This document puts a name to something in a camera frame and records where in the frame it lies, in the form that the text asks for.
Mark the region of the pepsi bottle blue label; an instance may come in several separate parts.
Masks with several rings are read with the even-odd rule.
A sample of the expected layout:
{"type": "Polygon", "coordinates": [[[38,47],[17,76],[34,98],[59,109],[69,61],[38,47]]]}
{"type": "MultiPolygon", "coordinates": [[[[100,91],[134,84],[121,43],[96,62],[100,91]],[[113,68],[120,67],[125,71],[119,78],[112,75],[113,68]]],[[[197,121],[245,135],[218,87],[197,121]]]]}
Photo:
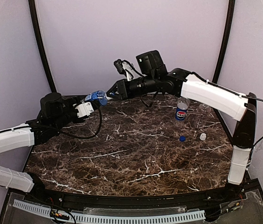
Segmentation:
{"type": "Polygon", "coordinates": [[[177,107],[175,111],[175,123],[177,126],[183,126],[187,118],[187,110],[189,108],[190,100],[180,97],[177,100],[177,107]]]}

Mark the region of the white flip bottle cap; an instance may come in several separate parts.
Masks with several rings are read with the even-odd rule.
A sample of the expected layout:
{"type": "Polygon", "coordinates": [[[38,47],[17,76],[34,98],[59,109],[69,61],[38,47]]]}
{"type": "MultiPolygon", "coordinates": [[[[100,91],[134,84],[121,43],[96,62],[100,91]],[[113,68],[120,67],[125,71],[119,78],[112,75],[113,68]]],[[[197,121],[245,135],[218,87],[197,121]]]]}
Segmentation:
{"type": "Polygon", "coordinates": [[[206,140],[207,135],[205,133],[201,133],[199,138],[200,138],[201,141],[204,141],[204,140],[206,140]]]}

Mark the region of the small water bottle blue label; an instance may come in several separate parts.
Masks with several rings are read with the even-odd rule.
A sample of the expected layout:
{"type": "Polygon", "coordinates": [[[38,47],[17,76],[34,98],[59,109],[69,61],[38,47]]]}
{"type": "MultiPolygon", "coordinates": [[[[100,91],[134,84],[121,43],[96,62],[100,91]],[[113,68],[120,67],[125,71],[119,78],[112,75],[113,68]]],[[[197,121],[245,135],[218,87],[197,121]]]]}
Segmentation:
{"type": "Polygon", "coordinates": [[[91,96],[91,101],[95,101],[95,100],[99,101],[101,106],[105,106],[108,103],[108,100],[106,98],[107,94],[106,94],[106,92],[104,92],[102,90],[95,91],[91,94],[88,94],[87,96],[91,96]]]}

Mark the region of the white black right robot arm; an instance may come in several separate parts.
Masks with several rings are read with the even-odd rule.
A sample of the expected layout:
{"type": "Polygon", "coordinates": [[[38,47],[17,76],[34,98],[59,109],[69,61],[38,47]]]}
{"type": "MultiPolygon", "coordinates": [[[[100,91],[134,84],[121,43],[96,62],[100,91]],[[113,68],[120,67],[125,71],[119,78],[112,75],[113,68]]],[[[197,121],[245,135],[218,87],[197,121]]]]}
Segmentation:
{"type": "Polygon", "coordinates": [[[198,101],[237,121],[233,134],[233,154],[228,183],[240,185],[251,158],[256,133],[256,96],[218,86],[195,72],[175,68],[168,72],[157,50],[136,57],[142,76],[117,81],[106,93],[118,100],[161,92],[198,101]]]}

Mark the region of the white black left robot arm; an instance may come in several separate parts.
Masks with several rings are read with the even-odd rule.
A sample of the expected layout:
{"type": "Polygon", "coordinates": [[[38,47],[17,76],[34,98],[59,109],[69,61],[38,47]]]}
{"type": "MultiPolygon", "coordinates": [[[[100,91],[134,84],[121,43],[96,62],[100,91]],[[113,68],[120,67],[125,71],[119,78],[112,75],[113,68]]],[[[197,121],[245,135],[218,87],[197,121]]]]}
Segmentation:
{"type": "MultiPolygon", "coordinates": [[[[81,136],[67,133],[62,128],[69,123],[84,122],[91,113],[100,110],[107,102],[104,91],[96,91],[86,97],[63,97],[57,92],[50,93],[40,100],[41,110],[37,118],[0,131],[0,154],[17,148],[44,144],[60,134],[82,139],[81,136]]],[[[37,175],[2,166],[0,186],[27,193],[45,188],[37,175]]]]}

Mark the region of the large clear plastic bottle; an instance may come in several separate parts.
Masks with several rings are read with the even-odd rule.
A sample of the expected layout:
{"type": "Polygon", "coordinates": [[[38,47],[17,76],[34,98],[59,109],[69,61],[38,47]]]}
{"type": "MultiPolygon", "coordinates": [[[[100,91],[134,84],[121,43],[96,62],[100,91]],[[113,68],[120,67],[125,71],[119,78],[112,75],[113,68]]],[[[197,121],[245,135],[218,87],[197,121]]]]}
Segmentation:
{"type": "Polygon", "coordinates": [[[203,128],[208,121],[209,115],[211,113],[211,107],[206,104],[201,104],[197,111],[197,118],[195,120],[196,128],[203,128]]]}

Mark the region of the blue pepsi bottle cap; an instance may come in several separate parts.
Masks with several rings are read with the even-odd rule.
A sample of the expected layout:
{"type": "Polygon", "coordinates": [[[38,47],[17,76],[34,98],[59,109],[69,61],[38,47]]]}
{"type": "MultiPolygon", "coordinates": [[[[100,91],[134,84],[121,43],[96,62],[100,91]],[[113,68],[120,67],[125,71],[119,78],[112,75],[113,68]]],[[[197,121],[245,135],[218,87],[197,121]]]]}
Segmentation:
{"type": "Polygon", "coordinates": [[[180,140],[180,142],[184,142],[186,140],[186,138],[185,138],[185,136],[180,136],[179,140],[180,140]]]}

